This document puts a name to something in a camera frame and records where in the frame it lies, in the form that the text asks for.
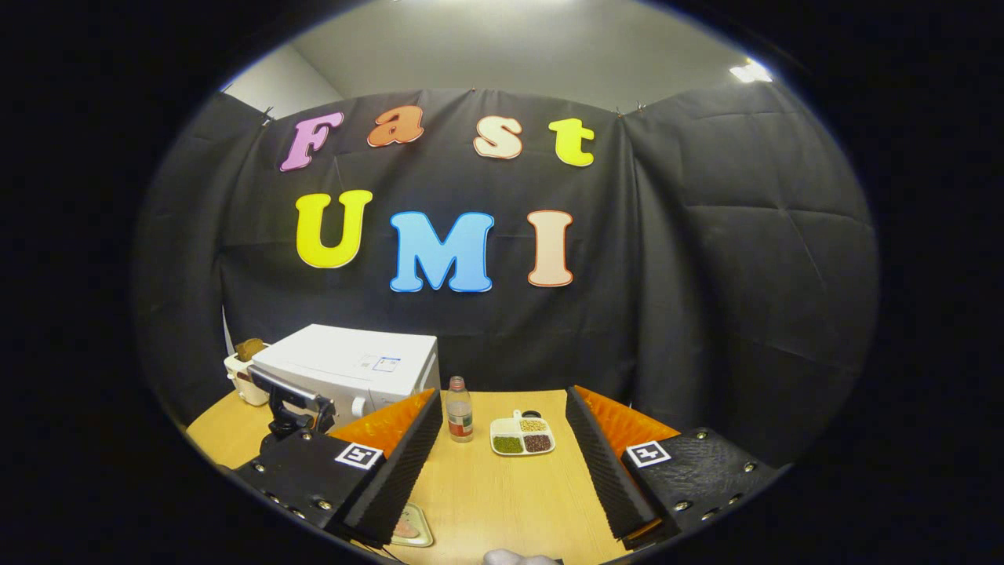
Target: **black backdrop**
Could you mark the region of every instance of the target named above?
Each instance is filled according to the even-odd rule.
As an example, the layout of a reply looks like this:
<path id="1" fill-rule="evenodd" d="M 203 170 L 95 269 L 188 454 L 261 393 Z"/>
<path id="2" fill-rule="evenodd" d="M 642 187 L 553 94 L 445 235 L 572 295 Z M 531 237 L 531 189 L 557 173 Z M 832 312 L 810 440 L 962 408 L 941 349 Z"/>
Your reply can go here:
<path id="1" fill-rule="evenodd" d="M 990 167 L 992 76 L 982 70 L 994 62 L 995 20 L 923 2 L 789 4 L 674 3 L 784 69 L 850 151 L 884 256 L 875 349 L 800 466 L 743 512 L 648 559 L 991 562 L 997 532 L 983 517 L 997 466 L 982 432 L 990 376 L 999 373 L 989 353 L 997 336 L 985 331 L 995 318 L 985 299 L 996 296 L 987 257 L 997 252 L 989 227 L 999 221 L 988 203 L 999 172 Z M 10 217 L 33 235 L 14 241 L 29 275 L 11 279 L 24 282 L 29 301 L 43 300 L 29 303 L 32 317 L 11 337 L 30 362 L 29 378 L 12 383 L 44 398 L 28 394 L 8 409 L 41 423 L 13 435 L 11 461 L 43 482 L 13 490 L 12 555 L 358 562 L 271 514 L 184 441 L 139 377 L 124 300 L 128 226 L 193 108 L 222 77 L 330 15 L 331 2 L 25 8 L 8 22 L 28 47 L 12 59 L 12 75 L 39 87 L 13 91 L 26 143 L 9 170 L 15 186 L 31 190 L 15 191 Z M 81 143 L 53 145 L 53 131 Z M 54 204 L 58 222 L 35 229 L 35 212 L 52 217 Z M 85 252 L 53 251 L 67 241 Z M 40 378 L 48 384 L 37 386 Z M 42 410 L 53 405 L 55 413 Z"/>
<path id="2" fill-rule="evenodd" d="M 413 104 L 423 108 L 417 140 L 367 145 L 374 116 Z M 296 123 L 335 111 L 344 120 L 310 164 L 281 172 Z M 523 124 L 519 157 L 474 152 L 476 124 L 490 114 Z M 583 142 L 587 167 L 555 154 L 547 126 L 566 117 L 594 131 Z M 373 194 L 358 253 L 339 268 L 308 265 L 294 203 L 315 193 L 336 203 L 358 189 Z M 152 378 L 183 423 L 231 388 L 222 305 L 235 343 L 275 342 L 312 323 L 435 335 L 444 380 L 464 375 L 474 390 L 579 384 L 679 430 L 715 428 L 780 467 L 848 394 L 875 316 L 876 240 L 861 189 L 825 128 L 772 83 L 688 92 L 626 115 L 497 90 L 416 90 L 264 125 L 219 94 L 148 205 L 140 329 Z M 341 237 L 340 209 L 324 214 L 325 244 Z M 490 291 L 391 290 L 390 218 L 412 210 L 441 240 L 465 212 L 495 218 Z M 568 286 L 526 279 L 535 210 L 573 217 Z M 164 343 L 189 355 L 155 345 Z"/>

